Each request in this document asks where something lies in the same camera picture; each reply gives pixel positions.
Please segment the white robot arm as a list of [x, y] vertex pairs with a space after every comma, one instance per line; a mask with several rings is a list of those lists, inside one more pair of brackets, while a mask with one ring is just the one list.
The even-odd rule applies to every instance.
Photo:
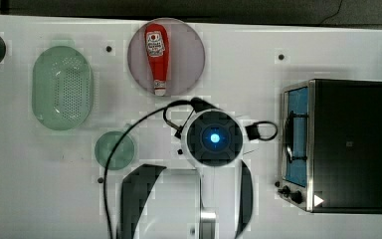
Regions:
[[179, 148], [188, 168], [145, 163], [122, 181], [116, 239], [241, 239], [253, 211], [244, 142], [233, 116], [193, 116]]

